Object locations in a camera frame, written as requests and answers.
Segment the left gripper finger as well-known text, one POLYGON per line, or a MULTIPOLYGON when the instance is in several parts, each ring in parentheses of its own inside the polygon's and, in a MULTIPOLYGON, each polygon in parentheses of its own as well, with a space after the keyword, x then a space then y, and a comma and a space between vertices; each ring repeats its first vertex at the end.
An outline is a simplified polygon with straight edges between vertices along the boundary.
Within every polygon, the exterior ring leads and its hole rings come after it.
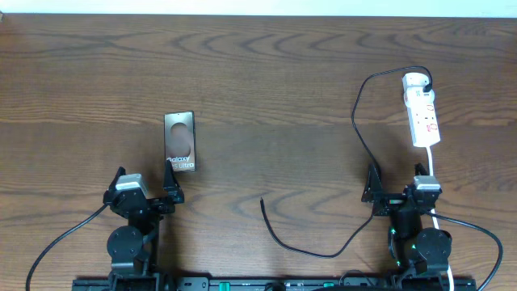
POLYGON ((108 186, 108 189, 107 189, 108 192, 114 192, 116 190, 116 184, 122 175, 126 175, 126 170, 123 167, 119 167, 115 174, 114 179, 108 186))
POLYGON ((177 179, 174 176, 173 166, 169 159, 165 161, 162 187, 169 195, 178 195, 181 191, 181 187, 179 186, 177 179))

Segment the Galaxy smartphone with reflective screen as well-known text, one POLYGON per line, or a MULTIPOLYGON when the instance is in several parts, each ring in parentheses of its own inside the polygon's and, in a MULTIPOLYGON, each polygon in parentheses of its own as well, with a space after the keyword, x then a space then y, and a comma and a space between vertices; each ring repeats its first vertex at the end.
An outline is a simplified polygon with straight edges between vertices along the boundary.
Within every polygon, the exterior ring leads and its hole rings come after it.
POLYGON ((164 115, 165 159, 175 172, 196 170, 195 115, 193 111, 164 115))

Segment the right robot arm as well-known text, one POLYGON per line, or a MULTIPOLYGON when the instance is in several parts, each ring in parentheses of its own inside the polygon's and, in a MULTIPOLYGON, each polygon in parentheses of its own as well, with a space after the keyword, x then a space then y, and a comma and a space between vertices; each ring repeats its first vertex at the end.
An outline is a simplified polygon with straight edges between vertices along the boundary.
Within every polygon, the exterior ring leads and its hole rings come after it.
POLYGON ((428 175, 420 163, 415 166, 413 182, 399 193, 385 191, 377 168, 368 166, 361 200, 372 205, 374 216, 390 219, 389 252, 399 267, 399 273, 390 277, 390 284, 397 289, 415 288, 424 280, 439 284, 449 268, 452 236, 445 230, 423 227, 421 219, 435 207, 441 193, 438 180, 428 175))

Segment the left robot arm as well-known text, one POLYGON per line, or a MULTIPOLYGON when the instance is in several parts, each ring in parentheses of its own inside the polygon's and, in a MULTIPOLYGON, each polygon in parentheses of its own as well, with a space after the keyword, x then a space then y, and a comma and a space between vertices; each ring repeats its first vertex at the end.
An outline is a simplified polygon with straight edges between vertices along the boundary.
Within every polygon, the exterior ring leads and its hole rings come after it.
POLYGON ((158 268, 160 222, 184 202, 183 190, 174 177, 171 161, 165 162, 163 189, 166 196, 148 198, 140 174, 116 172, 103 195, 103 204, 128 221, 107 240, 111 256, 110 290, 175 290, 174 278, 158 268))

